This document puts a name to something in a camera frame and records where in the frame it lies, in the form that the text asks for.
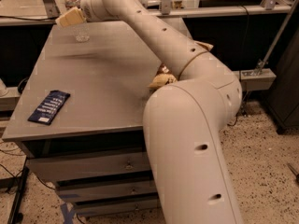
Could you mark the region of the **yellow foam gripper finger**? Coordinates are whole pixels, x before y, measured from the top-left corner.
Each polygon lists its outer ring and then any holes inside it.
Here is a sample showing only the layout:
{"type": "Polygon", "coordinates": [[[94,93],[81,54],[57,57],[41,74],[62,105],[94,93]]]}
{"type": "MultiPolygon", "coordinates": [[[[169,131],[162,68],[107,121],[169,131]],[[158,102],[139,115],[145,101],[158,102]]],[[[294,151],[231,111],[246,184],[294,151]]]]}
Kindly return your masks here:
{"type": "Polygon", "coordinates": [[[78,25],[86,21],[83,12],[78,7],[72,7],[55,20],[56,24],[61,27],[78,25]]]}

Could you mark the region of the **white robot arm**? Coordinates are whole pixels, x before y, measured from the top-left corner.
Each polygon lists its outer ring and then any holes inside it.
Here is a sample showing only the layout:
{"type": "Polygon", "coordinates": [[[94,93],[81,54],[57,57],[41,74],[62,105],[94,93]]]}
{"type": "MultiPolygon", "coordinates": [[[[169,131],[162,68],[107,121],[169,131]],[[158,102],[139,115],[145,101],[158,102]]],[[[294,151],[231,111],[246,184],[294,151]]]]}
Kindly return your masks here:
{"type": "Polygon", "coordinates": [[[56,22],[110,19],[126,22],[177,78],[151,95],[143,115],[166,224],[243,224],[219,138],[241,105],[239,79],[141,0],[82,0],[56,22]]]}

